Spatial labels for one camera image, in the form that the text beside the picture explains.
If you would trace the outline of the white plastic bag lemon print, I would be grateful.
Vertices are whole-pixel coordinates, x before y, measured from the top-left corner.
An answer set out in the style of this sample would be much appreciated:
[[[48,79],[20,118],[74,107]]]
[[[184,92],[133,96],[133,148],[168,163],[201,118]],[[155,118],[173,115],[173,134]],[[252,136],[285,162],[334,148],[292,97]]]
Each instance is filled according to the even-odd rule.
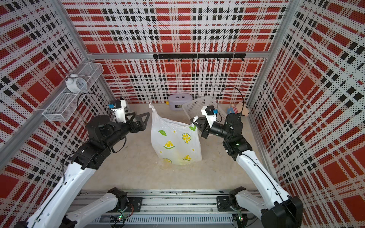
[[[199,131],[194,124],[162,118],[152,110],[151,144],[160,159],[175,165],[187,165],[202,160]]]

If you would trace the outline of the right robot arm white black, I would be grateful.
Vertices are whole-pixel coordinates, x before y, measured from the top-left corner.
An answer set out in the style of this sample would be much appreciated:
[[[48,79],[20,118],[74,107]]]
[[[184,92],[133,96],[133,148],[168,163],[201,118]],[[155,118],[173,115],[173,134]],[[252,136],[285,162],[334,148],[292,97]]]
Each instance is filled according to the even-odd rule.
[[[302,225],[303,203],[292,197],[264,168],[252,146],[242,135],[240,114],[229,114],[224,123],[215,116],[191,119],[203,138],[215,135],[223,139],[227,154],[247,173],[261,197],[239,187],[230,192],[229,201],[235,210],[246,209],[260,219],[265,228],[299,228]]]

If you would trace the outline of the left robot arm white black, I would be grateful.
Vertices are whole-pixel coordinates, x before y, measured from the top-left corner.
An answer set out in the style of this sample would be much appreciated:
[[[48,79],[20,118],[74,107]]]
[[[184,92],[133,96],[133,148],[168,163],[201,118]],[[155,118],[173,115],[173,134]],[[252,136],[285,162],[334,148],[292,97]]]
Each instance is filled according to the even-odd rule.
[[[114,146],[126,139],[127,134],[146,129],[149,113],[136,115],[126,122],[112,122],[107,115],[92,118],[86,125],[89,139],[75,153],[71,162],[62,168],[63,178],[37,211],[17,228],[83,228],[106,212],[124,210],[131,206],[127,193],[113,188],[100,199],[68,213],[68,209],[85,183],[100,168],[104,160],[114,153]]]

